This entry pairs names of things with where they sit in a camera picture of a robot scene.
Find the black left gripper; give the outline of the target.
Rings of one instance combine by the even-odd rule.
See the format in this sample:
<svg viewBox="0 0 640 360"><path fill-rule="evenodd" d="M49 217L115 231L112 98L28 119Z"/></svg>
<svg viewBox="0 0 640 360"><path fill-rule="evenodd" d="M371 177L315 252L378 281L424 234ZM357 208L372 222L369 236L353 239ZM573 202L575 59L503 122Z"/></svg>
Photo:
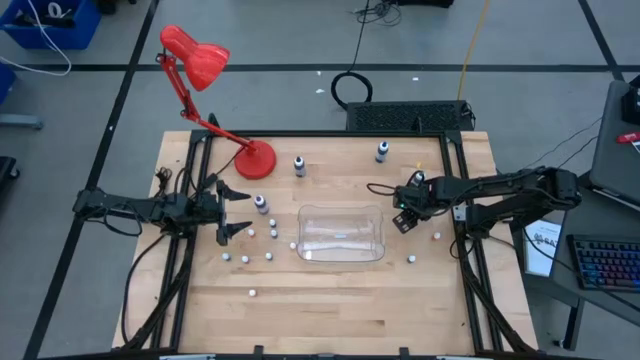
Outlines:
<svg viewBox="0 0 640 360"><path fill-rule="evenodd" d="M198 193L193 197L193 223L197 225L220 224L217 229L217 243L227 246L229 240L238 232L253 224L252 221L239 223L223 222L223 199L239 201L250 199L251 195L232 190L223 180L216 182L216 194L210 192Z"/></svg>

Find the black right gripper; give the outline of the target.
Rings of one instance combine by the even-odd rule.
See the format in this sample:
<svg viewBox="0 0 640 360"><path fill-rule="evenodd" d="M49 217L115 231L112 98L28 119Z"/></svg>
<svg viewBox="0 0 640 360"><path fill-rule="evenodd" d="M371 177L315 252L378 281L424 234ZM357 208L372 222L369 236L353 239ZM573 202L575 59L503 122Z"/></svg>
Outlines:
<svg viewBox="0 0 640 360"><path fill-rule="evenodd" d="M396 228L405 234L418 224L418 219L413 217L413 212L416 214L432 214L434 212L430 198L430 184L422 182L418 185L410 183L406 186L398 186L397 208L403 211L396 215L392 221Z"/></svg>

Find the red desk lamp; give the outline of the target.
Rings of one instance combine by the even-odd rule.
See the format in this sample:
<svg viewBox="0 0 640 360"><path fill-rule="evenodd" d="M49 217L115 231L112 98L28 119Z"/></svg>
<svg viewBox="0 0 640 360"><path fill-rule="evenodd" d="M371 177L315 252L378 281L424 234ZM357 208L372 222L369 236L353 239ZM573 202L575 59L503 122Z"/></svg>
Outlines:
<svg viewBox="0 0 640 360"><path fill-rule="evenodd" d="M203 91L223 72L230 59L230 51L221 45L198 42L177 25L165 26L160 32L160 42L163 52L156 55L156 62L167 75L183 105L181 117L237 143L239 150L233 163L244 178L258 180L270 175L277 162L274 149L267 142L241 138L219 125L205 121L178 71L177 62L181 61L193 89Z"/></svg>

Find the clear plastic bin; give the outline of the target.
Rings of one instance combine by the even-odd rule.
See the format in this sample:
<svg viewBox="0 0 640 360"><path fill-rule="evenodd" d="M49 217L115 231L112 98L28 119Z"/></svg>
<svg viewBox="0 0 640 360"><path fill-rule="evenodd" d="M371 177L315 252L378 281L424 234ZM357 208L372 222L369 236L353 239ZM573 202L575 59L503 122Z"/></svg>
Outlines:
<svg viewBox="0 0 640 360"><path fill-rule="evenodd" d="M382 210L305 205L298 212L296 250L311 262L378 261L385 255Z"/></svg>

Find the black grille computer case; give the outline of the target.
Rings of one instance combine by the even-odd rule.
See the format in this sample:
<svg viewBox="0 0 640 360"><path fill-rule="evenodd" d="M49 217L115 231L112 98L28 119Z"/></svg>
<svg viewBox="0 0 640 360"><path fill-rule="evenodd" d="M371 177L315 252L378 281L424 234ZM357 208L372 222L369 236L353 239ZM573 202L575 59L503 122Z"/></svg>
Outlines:
<svg viewBox="0 0 640 360"><path fill-rule="evenodd" d="M353 131L472 131L476 117L463 100L360 102L347 105L346 129Z"/></svg>

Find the white paper sheet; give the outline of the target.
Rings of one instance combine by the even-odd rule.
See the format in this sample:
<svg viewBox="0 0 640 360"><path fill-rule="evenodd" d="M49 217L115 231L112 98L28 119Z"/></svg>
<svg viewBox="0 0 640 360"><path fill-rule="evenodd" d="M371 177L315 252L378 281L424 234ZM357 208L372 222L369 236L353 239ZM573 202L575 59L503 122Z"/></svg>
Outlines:
<svg viewBox="0 0 640 360"><path fill-rule="evenodd" d="M561 226L538 220L525 227L524 254L525 272L530 275L548 277L552 258L559 242Z"/></svg>

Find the dark grey side desk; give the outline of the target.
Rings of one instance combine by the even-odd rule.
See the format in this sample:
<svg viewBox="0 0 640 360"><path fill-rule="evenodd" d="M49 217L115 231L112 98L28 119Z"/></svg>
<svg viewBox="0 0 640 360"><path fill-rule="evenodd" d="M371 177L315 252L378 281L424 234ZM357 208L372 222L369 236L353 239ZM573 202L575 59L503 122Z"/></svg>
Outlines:
<svg viewBox="0 0 640 360"><path fill-rule="evenodd" d="M546 277L523 274L526 288L570 307L565 334L553 343L569 351L576 348L584 307L588 303L640 327L640 292L607 295L600 290L584 290L580 287L575 273L567 268L572 264L566 241L568 235L640 242L640 212L604 195L585 190L581 205L564 215L550 274Z"/></svg>

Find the backlit black keyboard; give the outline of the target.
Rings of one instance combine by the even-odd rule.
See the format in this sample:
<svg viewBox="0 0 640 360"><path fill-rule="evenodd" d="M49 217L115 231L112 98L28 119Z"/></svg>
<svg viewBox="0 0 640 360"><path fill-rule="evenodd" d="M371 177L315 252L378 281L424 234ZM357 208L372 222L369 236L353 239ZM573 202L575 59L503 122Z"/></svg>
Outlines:
<svg viewBox="0 0 640 360"><path fill-rule="evenodd" d="M584 290L640 293L640 238L566 236Z"/></svg>

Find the black chair base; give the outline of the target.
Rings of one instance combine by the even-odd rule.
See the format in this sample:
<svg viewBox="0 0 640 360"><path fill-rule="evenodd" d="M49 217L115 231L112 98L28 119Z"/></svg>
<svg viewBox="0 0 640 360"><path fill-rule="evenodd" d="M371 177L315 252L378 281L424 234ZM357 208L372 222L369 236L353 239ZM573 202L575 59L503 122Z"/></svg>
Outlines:
<svg viewBox="0 0 640 360"><path fill-rule="evenodd" d="M0 181L15 180L21 175L17 161L13 157L0 156Z"/></svg>

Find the grey metal bar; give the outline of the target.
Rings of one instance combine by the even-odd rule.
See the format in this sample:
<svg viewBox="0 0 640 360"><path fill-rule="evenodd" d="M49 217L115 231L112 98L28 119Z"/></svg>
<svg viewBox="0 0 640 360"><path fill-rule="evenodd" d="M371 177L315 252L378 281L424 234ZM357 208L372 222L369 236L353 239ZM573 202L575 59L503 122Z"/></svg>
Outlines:
<svg viewBox="0 0 640 360"><path fill-rule="evenodd" d="M0 114L0 126L40 130L44 127L44 123L39 117L34 115Z"/></svg>

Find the blue plastic storage bin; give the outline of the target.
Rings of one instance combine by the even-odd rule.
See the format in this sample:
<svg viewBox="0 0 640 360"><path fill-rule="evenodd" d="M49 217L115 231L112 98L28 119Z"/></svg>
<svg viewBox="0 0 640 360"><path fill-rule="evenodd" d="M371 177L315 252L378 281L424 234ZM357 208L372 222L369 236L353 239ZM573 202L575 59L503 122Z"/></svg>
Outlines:
<svg viewBox="0 0 640 360"><path fill-rule="evenodd" d="M25 49L45 49L50 42L62 50L86 49L100 23L94 0L11 0L0 14L0 30Z"/></svg>

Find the blue plastic object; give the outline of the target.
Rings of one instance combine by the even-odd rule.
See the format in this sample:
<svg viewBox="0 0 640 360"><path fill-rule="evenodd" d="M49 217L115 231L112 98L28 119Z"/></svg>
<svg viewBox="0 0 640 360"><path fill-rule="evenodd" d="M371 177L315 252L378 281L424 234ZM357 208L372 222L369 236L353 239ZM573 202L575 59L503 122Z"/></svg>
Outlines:
<svg viewBox="0 0 640 360"><path fill-rule="evenodd" d="M15 79L15 72L10 67L0 62L0 105L7 98Z"/></svg>

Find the black device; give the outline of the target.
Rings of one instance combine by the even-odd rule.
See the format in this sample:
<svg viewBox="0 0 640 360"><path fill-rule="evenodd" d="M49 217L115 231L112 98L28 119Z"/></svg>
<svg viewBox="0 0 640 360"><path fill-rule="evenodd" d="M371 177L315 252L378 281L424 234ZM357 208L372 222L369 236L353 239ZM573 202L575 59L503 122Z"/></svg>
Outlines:
<svg viewBox="0 0 640 360"><path fill-rule="evenodd" d="M624 122L640 125L640 74L629 82L629 88L621 99Z"/></svg>

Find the black aluminium rig frame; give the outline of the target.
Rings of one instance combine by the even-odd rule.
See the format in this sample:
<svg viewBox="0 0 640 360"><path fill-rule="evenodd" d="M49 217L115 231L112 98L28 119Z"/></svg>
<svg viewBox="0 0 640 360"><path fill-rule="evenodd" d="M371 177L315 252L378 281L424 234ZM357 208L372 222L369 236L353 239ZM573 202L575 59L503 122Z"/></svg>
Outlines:
<svg viewBox="0 0 640 360"><path fill-rule="evenodd" d="M437 217L406 233L391 220L388 198L370 193L367 183L404 183L417 169L430 176L458 172L463 153L467 174L492 175L495 163L488 136L465 132L459 143L431 137L390 140L383 163L375 160L380 137L335 131L263 133L277 154L274 172L246 180L228 165L236 151L230 141L212 145L209 168L231 188L263 195L269 217L251 200L231 202L233 222L252 221L233 237L228 252L216 243L211 227L200 229L183 310L169 310L162 345L183 353L247 353L262 346L268 354L414 354L470 355L493 345L487 316L470 317L458 262L450 256L454 237L450 216ZM305 161L297 177L294 159ZM377 206L382 210L385 255L374 262L327 263L303 260L290 243L298 238L298 212L319 207ZM269 226L275 219L276 226ZM278 237L270 231L277 230ZM441 233L433 240L434 233ZM273 259L267 260L266 253ZM409 255L416 261L408 263ZM248 256L249 263L243 263ZM255 289L257 295L248 292Z"/></svg>

